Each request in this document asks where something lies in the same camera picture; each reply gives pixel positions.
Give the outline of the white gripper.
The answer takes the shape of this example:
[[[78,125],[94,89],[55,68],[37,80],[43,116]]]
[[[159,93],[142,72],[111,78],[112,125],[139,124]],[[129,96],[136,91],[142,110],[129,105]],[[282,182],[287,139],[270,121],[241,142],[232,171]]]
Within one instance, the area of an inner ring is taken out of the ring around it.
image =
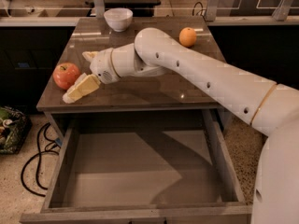
[[[87,75],[83,73],[79,76],[75,83],[63,95],[63,101],[65,103],[75,103],[82,97],[96,91],[100,87],[101,82],[110,84],[120,80],[112,63],[112,51],[113,49],[105,49],[99,52],[84,51],[82,53],[84,59],[91,62],[90,69],[92,74]]]

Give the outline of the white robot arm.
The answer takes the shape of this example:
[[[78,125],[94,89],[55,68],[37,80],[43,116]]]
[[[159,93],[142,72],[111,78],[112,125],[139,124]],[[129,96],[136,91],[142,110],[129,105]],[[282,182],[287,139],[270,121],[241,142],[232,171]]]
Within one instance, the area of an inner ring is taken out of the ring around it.
[[[85,51],[83,74],[63,100],[74,103],[122,77],[155,77],[168,68],[267,136],[259,159],[251,224],[299,224],[299,90],[181,46],[145,28],[117,49]]]

